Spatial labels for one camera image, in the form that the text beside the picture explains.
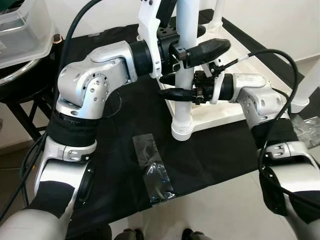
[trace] clear plastic bag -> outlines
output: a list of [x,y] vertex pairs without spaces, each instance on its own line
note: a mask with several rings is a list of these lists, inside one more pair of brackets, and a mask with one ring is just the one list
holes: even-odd
[[151,203],[155,205],[174,199],[176,194],[153,135],[135,136],[133,143]]
[[320,118],[315,116],[303,120],[299,115],[293,118],[292,124],[298,139],[306,144],[308,149],[320,145]]

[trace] wire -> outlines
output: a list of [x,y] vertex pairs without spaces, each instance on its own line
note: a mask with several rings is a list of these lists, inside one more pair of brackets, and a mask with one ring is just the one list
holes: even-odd
[[1,167],[1,168],[0,168],[0,172],[1,172],[1,171],[17,171],[17,170],[19,170],[19,169],[20,169],[19,166],[17,166],[17,167]]
[[251,52],[241,58],[238,58],[238,59],[235,59],[233,61],[231,61],[230,63],[228,63],[227,65],[225,66],[221,66],[221,70],[225,70],[229,67],[231,67],[232,65],[238,63],[238,62],[241,62],[247,58],[250,58],[252,56],[256,56],[256,55],[260,55],[260,54],[278,54],[282,57],[284,57],[285,59],[287,59],[292,67],[292,70],[293,70],[293,77],[294,77],[294,84],[293,84],[293,88],[292,88],[292,92],[291,92],[291,95],[288,97],[288,100],[287,102],[285,103],[285,105],[283,106],[283,108],[280,110],[280,112],[277,114],[277,116],[272,120],[271,122],[271,125],[270,125],[270,128],[264,138],[264,144],[263,144],[263,147],[260,151],[260,156],[259,156],[259,159],[258,159],[258,170],[259,170],[259,173],[276,189],[278,189],[279,191],[281,191],[282,193],[284,194],[287,194],[289,197],[293,198],[293,199],[296,199],[300,202],[303,202],[307,205],[310,205],[316,209],[320,209],[320,204],[318,202],[315,202],[313,200],[310,200],[308,198],[305,198],[305,197],[302,197],[300,195],[297,195],[283,187],[281,187],[279,184],[275,183],[274,181],[272,181],[269,176],[267,175],[267,173],[265,173],[264,171],[264,168],[265,166],[263,165],[263,160],[264,160],[264,156],[265,156],[265,153],[266,153],[266,150],[267,150],[267,146],[268,146],[268,139],[270,138],[270,134],[274,128],[274,125],[275,125],[275,122],[278,121],[281,116],[286,112],[286,110],[289,109],[290,105],[291,105],[291,102],[292,100],[294,99],[296,93],[297,93],[297,90],[298,90],[298,86],[299,86],[299,71],[298,71],[298,67],[297,67],[297,64],[295,63],[295,61],[288,55],[286,54],[285,52],[283,51],[280,51],[280,50],[277,50],[277,49],[261,49],[261,50],[257,50],[257,51],[254,51],[254,52]]
[[[72,36],[75,32],[75,29],[78,25],[78,23],[80,22],[81,18],[85,15],[85,13],[91,9],[94,5],[96,5],[97,3],[101,2],[102,0],[91,0],[90,2],[88,2],[80,11],[79,13],[76,15],[76,17],[74,18],[74,20],[71,23],[71,26],[68,30],[68,33],[65,37],[64,43],[63,43],[63,48],[62,48],[62,52],[61,52],[61,58],[60,58],[60,63],[59,63],[59,67],[58,67],[58,74],[57,74],[57,81],[58,82],[58,78],[59,78],[59,74],[61,72],[61,70],[65,67],[66,62],[67,62],[67,55],[68,55],[68,51],[70,48],[70,44],[71,44],[71,39]],[[57,104],[57,100],[59,97],[59,90],[57,88],[57,85],[54,87],[54,99],[53,99],[53,106],[52,106],[52,113],[56,110],[56,104]],[[113,117],[115,114],[117,114],[120,111],[117,110],[115,113],[112,114],[112,116],[109,117]],[[31,149],[28,151],[25,159],[22,162],[22,166],[20,168],[20,173],[22,175],[21,177],[21,181],[19,183],[19,186],[17,187],[16,191],[14,192],[14,194],[12,194],[12,196],[10,197],[9,201],[7,202],[6,206],[4,207],[3,211],[0,214],[0,222],[1,220],[4,218],[4,216],[6,215],[6,213],[8,212],[10,206],[12,205],[12,203],[14,202],[15,198],[17,197],[19,191],[22,189],[22,194],[24,197],[24,204],[28,205],[29,201],[28,201],[28,196],[27,196],[27,191],[26,191],[26,180],[35,164],[35,162],[37,161],[42,148],[44,147],[44,144],[46,142],[46,137],[47,137],[47,133],[45,133],[42,137],[40,137],[31,147]],[[33,151],[33,149],[36,147],[36,145],[39,143],[39,146],[33,156],[33,158],[30,161],[30,165],[28,166],[28,168],[26,169],[26,163],[28,161],[29,156],[31,155],[31,152]]]
[[116,93],[118,94],[118,97],[119,97],[119,107],[118,107],[118,109],[114,113],[110,114],[109,116],[102,117],[101,120],[110,119],[110,118],[114,117],[115,115],[117,115],[120,112],[121,107],[122,107],[122,97],[121,97],[121,94],[120,94],[119,90],[116,90]]
[[[68,33],[66,34],[64,43],[63,43],[63,48],[62,48],[62,52],[61,52],[61,58],[60,58],[60,64],[59,64],[59,68],[58,68],[58,78],[59,78],[59,74],[62,71],[62,69],[66,66],[66,62],[67,62],[67,56],[68,56],[68,52],[69,52],[69,48],[71,45],[71,39],[72,36],[76,30],[76,27],[78,25],[78,23],[80,22],[81,18],[86,14],[86,12],[91,9],[94,5],[96,5],[97,3],[101,2],[102,0],[91,0],[90,2],[88,2],[79,12],[78,14],[75,16],[74,20],[71,23],[71,26],[68,30]],[[57,87],[55,87],[54,90],[54,102],[53,102],[53,108],[52,111],[55,111],[56,109],[56,104],[57,104],[57,100],[59,97],[59,90]]]
[[[22,163],[21,163],[21,167],[20,167],[20,170],[19,170],[19,176],[20,176],[20,179],[22,180],[25,172],[26,172],[26,164],[28,162],[28,159],[31,155],[31,153],[33,152],[33,150],[35,149],[36,146],[39,145],[39,143],[41,142],[41,140],[43,139],[44,135],[42,135],[41,137],[39,137],[34,143],[33,145],[31,146],[31,148],[29,149],[29,151],[27,152],[27,154],[25,155]],[[27,189],[26,189],[26,183],[24,183],[22,185],[22,197],[23,197],[23,203],[24,203],[24,207],[28,207],[29,206],[29,200],[28,200],[28,194],[27,194]]]
[[[277,93],[279,93],[279,94],[283,95],[283,96],[285,97],[286,101],[288,101],[288,100],[289,100],[289,96],[288,96],[288,94],[286,94],[284,91],[281,91],[281,90],[276,89],[276,88],[272,88],[272,90],[274,90],[274,91],[276,91]],[[289,117],[292,119],[291,104],[290,104],[290,105],[289,105],[289,107],[288,107],[288,114],[289,114]]]
[[34,164],[36,163],[37,159],[38,159],[38,156],[40,155],[41,153],[41,150],[42,150],[42,147],[40,146],[43,146],[46,142],[46,134],[44,134],[41,138],[41,142],[40,142],[40,145],[36,151],[36,153],[34,154],[34,157],[33,159],[31,160],[30,162],[30,165],[29,167],[26,169],[25,173],[23,174],[22,176],[22,179],[18,185],[18,187],[16,188],[15,192],[11,195],[9,201],[7,202],[7,204],[5,205],[5,207],[3,208],[2,212],[0,213],[0,222],[4,219],[6,213],[8,212],[9,208],[11,207],[12,203],[14,202],[14,200],[16,199],[17,195],[19,194],[21,188],[23,187],[23,185],[26,183],[26,180],[34,166]]

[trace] tiled floor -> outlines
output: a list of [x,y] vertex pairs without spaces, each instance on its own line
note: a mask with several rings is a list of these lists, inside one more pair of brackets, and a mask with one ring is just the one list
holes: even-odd
[[[0,156],[0,168],[20,166],[25,153],[26,149]],[[320,146],[311,153],[320,162]],[[30,195],[32,178],[28,181]],[[17,170],[0,171],[1,208],[18,182]],[[22,207],[19,196],[9,215]],[[110,226],[113,236],[126,228],[140,228],[146,240],[180,240],[184,228],[202,231],[212,240],[296,240],[287,221],[266,208],[257,171],[154,206]]]

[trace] table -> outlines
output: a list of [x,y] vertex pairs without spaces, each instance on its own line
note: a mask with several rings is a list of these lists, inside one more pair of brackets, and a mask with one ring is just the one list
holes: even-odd
[[[212,10],[201,11],[199,23],[208,23]],[[224,28],[249,50],[263,46],[233,24],[223,19]],[[137,37],[138,25],[116,27],[99,36],[77,37],[72,41],[68,62],[83,60],[93,49]],[[290,67],[275,55],[260,60],[286,84],[292,86]],[[105,223],[111,223],[151,208],[132,137],[153,134],[172,186],[178,196],[230,180],[257,169],[255,142],[245,121],[235,122],[192,134],[185,142],[171,135],[172,117],[165,101],[158,97],[158,83],[149,76],[119,89],[123,99],[121,111],[102,120],[97,136],[95,183],[89,202],[77,209],[69,225],[68,236],[76,236]],[[311,97],[303,117],[320,116],[320,92]],[[108,99],[104,116],[118,108],[116,94]]]

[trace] plastic container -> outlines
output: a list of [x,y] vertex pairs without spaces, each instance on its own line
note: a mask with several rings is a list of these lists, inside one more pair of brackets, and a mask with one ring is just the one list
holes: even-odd
[[0,0],[0,11],[9,8],[16,0]]
[[18,10],[0,15],[0,69],[47,56],[54,33],[44,0],[25,0]]

